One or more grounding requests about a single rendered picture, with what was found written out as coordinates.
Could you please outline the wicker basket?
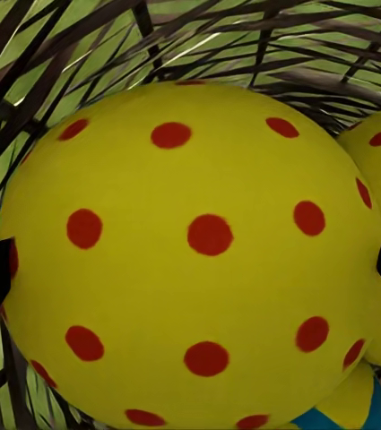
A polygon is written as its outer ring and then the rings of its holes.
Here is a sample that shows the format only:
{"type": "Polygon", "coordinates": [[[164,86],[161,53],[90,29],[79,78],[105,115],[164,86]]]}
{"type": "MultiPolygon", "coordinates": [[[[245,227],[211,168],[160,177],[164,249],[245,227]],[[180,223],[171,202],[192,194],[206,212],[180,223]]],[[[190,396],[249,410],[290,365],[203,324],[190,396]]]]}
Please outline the wicker basket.
{"type": "MultiPolygon", "coordinates": [[[[366,87],[348,82],[350,78],[359,70],[367,70],[381,74],[381,32],[367,30],[367,26],[381,24],[381,4],[375,6],[359,6],[358,4],[342,3],[340,0],[246,0],[244,3],[237,5],[229,10],[209,12],[209,10],[220,3],[221,0],[207,0],[185,13],[159,13],[149,14],[147,4],[159,4],[173,2],[174,0],[100,0],[98,5],[86,17],[66,30],[59,32],[53,38],[46,40],[48,34],[56,26],[65,10],[70,6],[73,0],[54,0],[49,6],[46,6],[41,12],[31,17],[27,22],[24,19],[30,12],[37,0],[17,0],[15,6],[3,18],[0,23],[0,57],[11,42],[13,37],[27,30],[30,26],[43,19],[46,15],[53,12],[53,16],[46,22],[46,25],[39,31],[39,34],[27,46],[27,49],[10,64],[0,69],[0,156],[8,149],[8,146],[18,137],[21,131],[28,133],[30,138],[24,144],[22,151],[14,163],[9,165],[7,175],[0,184],[0,192],[6,190],[6,186],[13,175],[17,166],[21,164],[24,155],[32,148],[34,142],[38,142],[52,127],[48,127],[46,122],[55,111],[61,98],[68,96],[71,92],[80,89],[87,83],[91,86],[84,93],[82,100],[74,109],[74,112],[87,105],[87,99],[92,94],[95,86],[99,83],[103,74],[119,67],[115,76],[110,80],[107,88],[99,93],[96,97],[101,99],[110,89],[124,80],[127,84],[122,90],[126,90],[136,78],[136,75],[150,64],[153,64],[154,70],[140,81],[141,84],[149,84],[156,81],[177,81],[189,74],[196,67],[207,65],[200,73],[195,74],[187,80],[201,80],[212,82],[222,76],[237,76],[238,74],[253,73],[253,79],[250,84],[235,82],[235,84],[246,90],[256,90],[256,93],[273,96],[287,106],[296,109],[303,115],[312,119],[320,125],[334,139],[341,135],[341,130],[346,131],[352,126],[352,121],[342,121],[342,117],[349,119],[366,118],[371,113],[381,111],[381,91],[376,91],[366,87]],[[337,8],[336,11],[320,13],[300,13],[289,11],[288,8],[304,6],[304,4],[323,3],[337,8]],[[132,10],[135,20],[132,27],[127,31],[124,38],[119,42],[116,50],[111,54],[107,62],[95,73],[87,76],[82,82],[69,87],[88,60],[88,57],[99,47],[103,37],[113,26],[119,15],[132,10]],[[264,17],[260,21],[245,22],[252,15],[264,12],[264,17]],[[377,21],[358,22],[349,24],[335,20],[336,17],[351,15],[351,13],[362,13],[368,17],[375,17],[377,21]],[[239,20],[231,22],[226,26],[213,25],[225,17],[241,15],[239,20]],[[179,32],[189,22],[207,20],[203,26],[195,30],[179,32]],[[318,30],[301,31],[296,33],[284,33],[281,30],[294,28],[304,24],[317,26],[318,30]],[[46,106],[42,107],[47,99],[49,92],[55,86],[57,79],[61,74],[66,73],[72,66],[65,67],[71,59],[79,43],[90,35],[93,31],[98,30],[101,26],[103,29],[95,39],[90,49],[78,60],[78,66],[68,79],[64,88],[46,106]],[[117,58],[115,55],[125,43],[131,30],[140,30],[143,36],[133,46],[127,49],[117,58]],[[230,42],[223,47],[210,49],[198,49],[205,42],[216,38],[224,32],[236,31],[255,31],[260,30],[259,40],[236,44],[230,42]],[[351,35],[349,39],[338,39],[324,41],[312,39],[309,35],[339,31],[351,35]],[[206,39],[190,47],[187,51],[171,53],[173,49],[186,43],[192,37],[210,34],[206,39]],[[273,44],[275,40],[282,39],[300,39],[306,40],[313,46],[325,46],[337,49],[337,53],[323,54],[307,49],[307,47],[291,47],[282,44],[273,44]],[[345,42],[357,42],[366,40],[370,45],[366,49],[361,47],[345,46],[345,42]],[[221,51],[230,48],[242,48],[258,44],[257,53],[246,53],[241,56],[227,56],[224,58],[211,60],[221,51]],[[266,53],[270,49],[279,51],[296,51],[304,56],[292,59],[282,60],[272,58],[266,53]],[[149,56],[145,56],[141,63],[133,71],[125,74],[122,78],[119,76],[130,65],[134,56],[140,55],[148,50],[149,56]],[[183,64],[172,67],[166,67],[165,62],[176,60],[182,56],[194,56],[207,53],[192,64],[183,64]],[[338,58],[338,56],[355,55],[358,59],[356,63],[338,58]],[[53,61],[48,68],[39,77],[39,80],[33,85],[29,94],[21,99],[18,103],[10,103],[4,96],[12,85],[27,74],[31,69],[38,67],[40,64],[47,62],[49,58],[53,61]],[[255,65],[235,68],[247,58],[254,58],[255,65]],[[321,73],[312,70],[311,66],[303,65],[316,59],[330,60],[338,64],[349,65],[351,68],[346,74],[338,75],[336,73],[321,73]],[[214,67],[219,62],[229,62],[219,71],[211,74],[205,74],[210,67],[214,67]],[[290,68],[289,68],[290,67],[290,68]],[[289,69],[287,69],[289,68],[289,69]],[[256,76],[264,73],[266,76],[281,79],[280,82],[254,85],[256,76]],[[296,97],[289,95],[288,92],[310,92],[313,96],[296,97]],[[332,102],[341,103],[355,107],[359,114],[343,110],[342,108],[331,105],[332,102]],[[38,118],[38,116],[41,116],[38,118]]],[[[27,393],[27,365],[29,364],[21,351],[15,345],[10,333],[8,332],[4,319],[0,313],[0,328],[2,344],[4,351],[3,369],[0,371],[0,389],[3,384],[8,384],[11,402],[13,406],[13,416],[16,430],[40,430],[37,424],[34,409],[28,405],[27,393]]],[[[378,371],[377,377],[381,383],[381,370],[378,371]]],[[[49,430],[56,430],[56,421],[52,409],[51,399],[48,388],[51,389],[56,397],[57,403],[64,412],[67,430],[96,430],[93,424],[94,418],[78,410],[81,423],[78,424],[74,415],[69,409],[69,403],[48,384],[46,388],[48,398],[48,410],[50,421],[46,422],[49,430]]],[[[4,420],[0,407],[0,430],[4,430],[4,420]]]]}

